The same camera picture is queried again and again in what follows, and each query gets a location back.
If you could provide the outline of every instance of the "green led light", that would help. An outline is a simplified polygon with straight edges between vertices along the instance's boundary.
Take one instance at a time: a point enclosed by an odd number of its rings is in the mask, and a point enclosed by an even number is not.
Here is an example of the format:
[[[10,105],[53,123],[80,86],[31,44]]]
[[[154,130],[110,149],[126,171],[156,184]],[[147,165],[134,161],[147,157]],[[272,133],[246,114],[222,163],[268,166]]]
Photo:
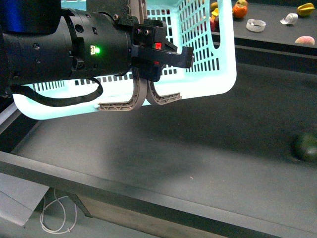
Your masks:
[[[96,47],[96,48],[95,48],[95,53],[96,53],[96,54],[99,54],[99,53],[100,53],[100,48],[99,48],[99,47]]]

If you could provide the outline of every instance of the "white object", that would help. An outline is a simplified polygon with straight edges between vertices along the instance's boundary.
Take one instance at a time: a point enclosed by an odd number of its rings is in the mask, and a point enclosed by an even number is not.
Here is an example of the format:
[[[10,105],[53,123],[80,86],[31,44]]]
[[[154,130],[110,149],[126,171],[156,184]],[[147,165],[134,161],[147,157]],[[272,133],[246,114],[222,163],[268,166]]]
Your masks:
[[[253,32],[262,32],[265,29],[266,22],[262,20],[249,19],[247,29]]]
[[[74,221],[74,224],[71,226],[71,228],[67,228],[66,231],[61,232],[60,230],[63,229],[63,227],[64,227],[64,225],[65,225],[65,223],[66,223],[66,210],[65,210],[65,207],[64,207],[64,205],[61,203],[60,200],[63,199],[63,198],[68,198],[68,196],[64,196],[64,197],[57,198],[57,197],[56,197],[56,193],[55,193],[55,189],[54,189],[54,197],[55,197],[55,200],[54,200],[53,202],[49,203],[48,205],[45,205],[46,199],[45,199],[45,196],[44,196],[44,205],[43,205],[43,210],[42,210],[41,215],[40,215],[40,223],[41,223],[42,229],[43,229],[45,232],[50,233],[50,234],[54,234],[54,235],[62,235],[62,234],[65,234],[65,233],[70,232],[70,231],[75,227],[76,222],[77,222],[77,206],[76,206],[76,204],[75,204],[75,221]],[[63,220],[63,223],[62,223],[62,225],[60,226],[59,229],[57,229],[57,230],[51,230],[51,229],[47,228],[47,227],[44,225],[44,212],[45,212],[45,210],[46,210],[49,206],[51,206],[51,205],[52,205],[53,203],[55,203],[55,202],[58,202],[58,203],[61,205],[61,207],[62,207],[62,209],[63,209],[63,212],[64,212],[64,220]]]
[[[0,173],[0,217],[23,226],[49,187]]]
[[[283,18],[280,20],[280,22],[283,25],[294,25],[298,20],[298,15],[296,13],[290,13],[286,16],[286,18]]]

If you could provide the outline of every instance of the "floor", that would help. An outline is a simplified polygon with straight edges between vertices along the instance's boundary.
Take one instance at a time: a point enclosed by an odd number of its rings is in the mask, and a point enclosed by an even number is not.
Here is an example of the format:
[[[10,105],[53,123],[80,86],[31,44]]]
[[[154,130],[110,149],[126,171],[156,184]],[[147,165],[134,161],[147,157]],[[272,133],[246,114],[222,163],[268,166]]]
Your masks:
[[[47,193],[48,201],[53,201],[52,191]],[[66,226],[71,227],[74,221],[74,205],[68,198],[62,200],[66,209]],[[56,235],[46,233],[42,230],[40,224],[40,206],[33,213],[25,226],[20,227],[14,223],[0,218],[0,238],[53,238]],[[58,229],[63,222],[63,212],[57,203],[47,209],[45,214],[45,224],[52,230]],[[77,223],[74,229],[67,234],[65,238],[156,238],[132,229],[121,227],[109,222],[101,221],[94,218],[85,217],[84,213],[78,210]]]

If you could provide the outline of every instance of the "pink object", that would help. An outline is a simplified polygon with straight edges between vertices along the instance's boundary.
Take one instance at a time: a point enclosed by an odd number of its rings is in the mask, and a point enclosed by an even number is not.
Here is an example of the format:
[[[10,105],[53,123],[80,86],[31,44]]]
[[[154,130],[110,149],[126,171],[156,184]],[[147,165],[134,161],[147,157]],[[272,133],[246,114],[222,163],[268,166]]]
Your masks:
[[[298,44],[307,44],[307,45],[315,45],[315,39],[311,36],[301,36],[300,38],[298,38],[295,43]]]

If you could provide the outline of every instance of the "dark gray table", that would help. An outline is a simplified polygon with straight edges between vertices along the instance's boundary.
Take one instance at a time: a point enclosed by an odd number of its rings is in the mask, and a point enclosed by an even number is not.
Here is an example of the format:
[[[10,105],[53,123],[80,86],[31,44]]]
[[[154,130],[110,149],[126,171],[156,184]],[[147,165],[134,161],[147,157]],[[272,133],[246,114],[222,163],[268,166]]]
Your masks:
[[[18,156],[1,153],[0,172],[135,209],[317,238],[317,165],[291,153],[316,115],[316,75],[239,64],[223,95],[43,121]]]
[[[297,13],[296,7],[256,4],[250,1],[248,13],[244,19],[233,21],[234,35],[236,37],[261,40],[264,42],[275,42],[287,45],[294,45],[297,38],[311,36],[315,39],[314,46],[306,45],[311,50],[317,48],[317,11],[309,17],[299,17],[295,25],[283,25],[280,20],[289,13]],[[266,22],[263,32],[255,33],[246,28],[248,19],[258,19]]]

